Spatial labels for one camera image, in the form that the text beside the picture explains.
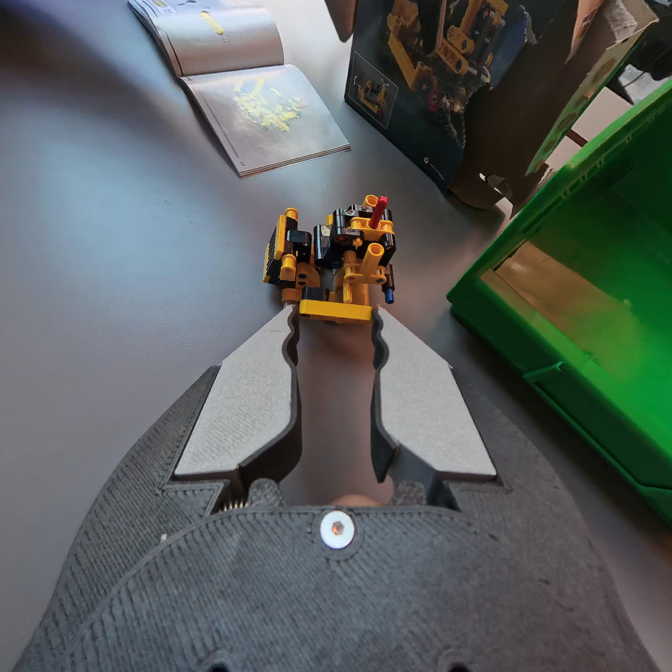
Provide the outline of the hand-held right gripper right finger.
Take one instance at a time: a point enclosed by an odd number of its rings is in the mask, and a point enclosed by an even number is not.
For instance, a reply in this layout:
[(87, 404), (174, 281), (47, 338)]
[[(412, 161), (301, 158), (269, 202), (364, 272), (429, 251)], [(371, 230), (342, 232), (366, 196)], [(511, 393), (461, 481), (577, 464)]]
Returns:
[(372, 342), (371, 457), (378, 482), (495, 479), (447, 361), (383, 308), (374, 309)]

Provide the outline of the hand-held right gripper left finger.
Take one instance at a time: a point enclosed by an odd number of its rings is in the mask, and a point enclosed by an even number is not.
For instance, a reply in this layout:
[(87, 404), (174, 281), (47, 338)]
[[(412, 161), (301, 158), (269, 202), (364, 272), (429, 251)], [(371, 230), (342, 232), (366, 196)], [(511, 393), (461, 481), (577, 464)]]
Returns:
[(180, 480), (281, 482), (302, 453), (298, 308), (285, 307), (231, 353), (175, 468)]

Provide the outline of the yellow black lego model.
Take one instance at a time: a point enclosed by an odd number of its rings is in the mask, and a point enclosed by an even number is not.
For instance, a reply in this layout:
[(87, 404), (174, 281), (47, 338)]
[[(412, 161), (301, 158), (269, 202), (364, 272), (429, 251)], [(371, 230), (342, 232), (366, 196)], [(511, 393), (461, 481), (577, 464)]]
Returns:
[(312, 232), (300, 230), (298, 210), (287, 208), (265, 249), (263, 282), (306, 319), (369, 323), (371, 287), (394, 303), (397, 244), (388, 205), (388, 197), (368, 195), (363, 204), (335, 209)]

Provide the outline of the dark lego set box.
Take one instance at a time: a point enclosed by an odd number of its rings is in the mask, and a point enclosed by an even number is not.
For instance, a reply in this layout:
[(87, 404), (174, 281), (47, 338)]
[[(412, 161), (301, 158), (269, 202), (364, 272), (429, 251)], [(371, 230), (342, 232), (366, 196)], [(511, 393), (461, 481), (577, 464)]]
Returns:
[(346, 102), (446, 191), (466, 107), (496, 86), (561, 1), (358, 1)]

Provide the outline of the green plastic bin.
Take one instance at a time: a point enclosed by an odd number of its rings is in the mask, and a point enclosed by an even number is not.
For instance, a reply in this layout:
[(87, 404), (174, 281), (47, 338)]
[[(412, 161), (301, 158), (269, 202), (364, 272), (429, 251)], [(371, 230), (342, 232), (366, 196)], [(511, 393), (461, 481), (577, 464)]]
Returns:
[(448, 300), (671, 523), (671, 82), (558, 171)]

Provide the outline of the open instruction booklet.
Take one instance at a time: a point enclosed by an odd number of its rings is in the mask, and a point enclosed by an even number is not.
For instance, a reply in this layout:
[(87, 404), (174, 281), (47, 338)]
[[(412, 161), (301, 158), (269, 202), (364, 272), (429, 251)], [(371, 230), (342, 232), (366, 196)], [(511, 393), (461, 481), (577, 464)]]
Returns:
[(284, 63), (263, 7), (241, 1), (129, 1), (241, 177), (348, 151), (305, 75)]

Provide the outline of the brown cardboard box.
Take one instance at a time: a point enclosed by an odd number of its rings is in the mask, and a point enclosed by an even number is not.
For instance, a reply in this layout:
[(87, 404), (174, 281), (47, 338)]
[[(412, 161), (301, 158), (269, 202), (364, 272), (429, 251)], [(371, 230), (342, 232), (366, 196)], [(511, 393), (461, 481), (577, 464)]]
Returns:
[(523, 3), (524, 45), (466, 105), (465, 146), (449, 190), (468, 206), (488, 209), (506, 197), (522, 207), (547, 157), (658, 20), (645, 1), (599, 1), (574, 48), (577, 18), (594, 4)]

